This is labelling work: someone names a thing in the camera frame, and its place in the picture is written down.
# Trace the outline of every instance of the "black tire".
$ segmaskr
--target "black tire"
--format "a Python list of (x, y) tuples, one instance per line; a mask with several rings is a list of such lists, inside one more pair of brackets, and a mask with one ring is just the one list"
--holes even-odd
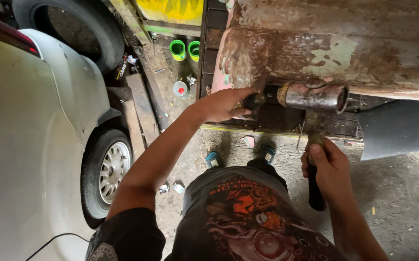
[(36, 29), (68, 44), (52, 26), (48, 6), (70, 12), (94, 33), (101, 47), (96, 64), (103, 74), (116, 68), (124, 54), (124, 39), (113, 14), (100, 0), (13, 0), (13, 13), (21, 29)]
[(98, 223), (98, 220), (104, 218), (108, 214), (110, 204), (106, 203), (100, 194), (100, 170), (103, 158), (106, 155), (108, 148), (116, 142), (123, 142), (126, 144), (129, 155), (132, 155), (131, 145), (126, 135), (116, 129), (108, 130), (100, 133), (97, 137), (89, 140), (84, 157), (82, 159), (82, 169), (80, 174), (80, 192), (82, 209), (87, 219), (94, 219), (94, 221), (87, 221), (90, 223)]

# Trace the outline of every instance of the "green paint can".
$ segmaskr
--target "green paint can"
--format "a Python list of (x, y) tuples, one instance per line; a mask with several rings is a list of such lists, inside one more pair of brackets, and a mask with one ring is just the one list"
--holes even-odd
[(195, 62), (198, 62), (198, 55), (200, 53), (200, 42), (199, 41), (193, 41), (189, 44), (189, 54), (190, 58), (194, 60)]
[(169, 44), (169, 50), (171, 50), (172, 56), (176, 61), (182, 61), (186, 57), (185, 44), (181, 40), (174, 40)]

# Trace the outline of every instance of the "concrete floor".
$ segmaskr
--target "concrete floor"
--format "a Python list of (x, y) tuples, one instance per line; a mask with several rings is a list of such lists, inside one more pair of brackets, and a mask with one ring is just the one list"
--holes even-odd
[[(155, 78), (165, 104), (162, 111), (169, 114), (168, 124), (195, 101), (195, 86), (190, 88), (186, 99), (177, 98), (172, 93), (172, 84), (182, 77), (182, 72), (186, 72), (188, 67), (195, 70), (196, 63), (174, 61), (167, 46), (171, 40), (160, 36), (153, 49), (149, 47), (145, 50), (153, 72), (165, 68), (155, 73)], [(247, 148), (240, 140), (245, 135), (255, 138), (254, 149)], [(306, 141), (301, 140), (300, 149), (304, 148)], [(273, 166), (287, 181), (292, 203), (308, 222), (332, 241), (328, 211), (317, 212), (308, 205), (308, 185), (302, 177), (299, 160), (303, 151), (295, 149), (296, 142), (297, 138), (287, 136), (199, 130), (179, 158), (168, 182), (172, 185), (181, 181), (187, 186), (204, 172), (203, 159), (213, 149), (221, 153), (227, 166), (235, 166), (244, 165), (254, 158), (260, 145), (274, 143), (277, 152)], [(350, 159), (352, 183), (359, 207), (387, 255), (392, 260), (419, 260), (419, 152), (360, 162), (362, 145), (341, 147)], [(158, 226), (166, 236), (163, 257), (172, 251), (182, 203), (183, 194), (173, 189), (157, 195)], [(375, 207), (375, 215), (372, 214), (372, 207)]]

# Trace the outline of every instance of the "blue shoe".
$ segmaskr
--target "blue shoe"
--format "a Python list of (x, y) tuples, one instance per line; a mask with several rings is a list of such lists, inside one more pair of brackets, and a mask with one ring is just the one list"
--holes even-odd
[(208, 169), (211, 169), (216, 166), (222, 168), (224, 167), (223, 161), (221, 160), (221, 157), (219, 156), (219, 153), (217, 151), (209, 152), (205, 158), (205, 162)]
[(275, 149), (270, 145), (266, 145), (261, 149), (256, 158), (263, 158), (271, 164), (274, 161), (274, 155)]

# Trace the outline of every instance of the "black rubber grip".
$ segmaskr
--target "black rubber grip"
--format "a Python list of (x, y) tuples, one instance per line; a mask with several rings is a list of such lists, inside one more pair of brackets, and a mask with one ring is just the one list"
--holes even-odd
[(314, 210), (325, 211), (327, 205), (316, 182), (317, 172), (318, 168), (316, 166), (308, 165), (309, 205)]

